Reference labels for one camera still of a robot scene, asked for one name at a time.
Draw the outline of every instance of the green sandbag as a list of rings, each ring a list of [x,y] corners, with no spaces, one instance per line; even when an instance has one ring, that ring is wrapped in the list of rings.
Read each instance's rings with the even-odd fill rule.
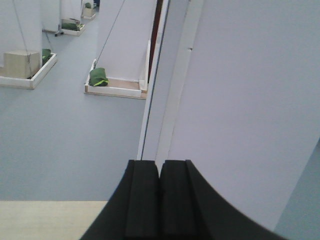
[[[89,85],[94,87],[105,87],[109,83],[108,78],[106,78],[106,72],[103,67],[98,67],[90,71]]]
[[[42,66],[48,62],[51,57],[51,50],[47,48],[42,49]]]
[[[75,23],[62,23],[62,28],[72,30],[72,31],[79,31],[80,30],[80,27]]]

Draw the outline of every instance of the raised wooden box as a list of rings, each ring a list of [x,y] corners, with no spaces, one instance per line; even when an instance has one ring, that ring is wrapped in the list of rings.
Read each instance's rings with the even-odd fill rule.
[[[82,15],[83,17],[89,17],[91,18],[93,15],[95,15],[96,13],[96,10],[94,8],[84,8],[83,9],[83,12],[82,12]]]
[[[15,50],[4,53],[6,77],[28,79],[38,72],[40,65],[40,53],[37,51]]]

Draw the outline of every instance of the wire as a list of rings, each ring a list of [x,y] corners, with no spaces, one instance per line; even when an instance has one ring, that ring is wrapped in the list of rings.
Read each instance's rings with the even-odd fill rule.
[[[16,7],[15,0],[12,0],[12,3],[13,3],[13,8],[14,8],[15,16],[16,16],[16,19],[17,19],[17,21],[18,21],[18,26],[19,26],[19,29],[20,29],[20,32],[21,32],[21,36],[22,36],[24,48],[25,48],[25,51],[26,51],[26,55],[27,55],[27,57],[28,57],[30,74],[31,74],[31,76],[32,76],[31,63],[30,63],[30,54],[28,53],[27,44],[26,44],[25,36],[24,36],[24,33],[23,33],[23,31],[22,31],[22,27],[21,27],[21,24],[20,24],[20,19],[19,19],[19,16],[18,16],[18,12],[17,12],[17,7]]]
[[[108,39],[109,39],[109,37],[110,37],[110,34],[111,34],[111,32],[112,32],[112,29],[114,29],[115,23],[116,23],[116,21],[117,21],[117,18],[118,18],[119,14],[120,14],[120,11],[121,11],[122,7],[124,6],[125,1],[126,1],[126,0],[123,0],[123,1],[122,1],[121,7],[120,7],[120,9],[119,9],[119,11],[118,11],[118,13],[117,13],[114,21],[113,21],[112,27],[111,27],[111,29],[110,29],[110,31],[109,31],[109,33],[108,33],[108,36],[106,37],[106,40],[105,40],[104,45],[103,45],[103,47],[102,47],[102,50],[101,50],[101,52],[100,52],[100,54],[99,54],[99,57],[98,57],[98,59],[96,60],[96,64],[98,63],[98,61],[99,61],[99,59],[100,59],[100,57],[101,57],[101,54],[102,54],[102,52],[103,52],[104,49],[105,49],[105,46],[106,46],[106,44],[107,44],[107,41],[108,41]]]
[[[42,24],[42,29],[43,29],[42,31],[43,31],[44,34],[45,34],[45,37],[46,37],[46,39],[47,39],[47,41],[48,41],[48,43],[49,43],[50,49],[51,49],[52,52],[54,52],[54,47],[52,46],[52,43],[51,43],[51,41],[50,41],[50,39],[49,39],[48,31],[46,30],[46,26],[44,25],[44,22],[43,22],[43,21],[41,21],[41,24]]]

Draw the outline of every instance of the gray floor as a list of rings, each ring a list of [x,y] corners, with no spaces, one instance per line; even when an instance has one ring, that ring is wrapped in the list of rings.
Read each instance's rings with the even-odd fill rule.
[[[106,201],[137,157],[145,101],[84,94],[98,21],[49,34],[58,62],[35,90],[0,87],[0,200]]]

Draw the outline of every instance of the white panel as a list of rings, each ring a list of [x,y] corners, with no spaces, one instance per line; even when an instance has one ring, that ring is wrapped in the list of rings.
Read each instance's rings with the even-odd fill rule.
[[[101,1],[97,58],[123,0]],[[156,0],[126,0],[98,61],[107,77],[137,82],[144,73]]]
[[[320,136],[319,10],[206,1],[177,113],[168,158],[269,229]]]
[[[57,32],[60,24],[61,0],[41,0],[42,28],[47,31]]]
[[[81,19],[81,0],[61,0],[61,19]]]
[[[14,0],[28,51],[42,51],[42,26],[40,0]],[[25,45],[18,25],[12,0],[1,0],[0,7],[0,66],[4,65],[3,54],[24,50]]]

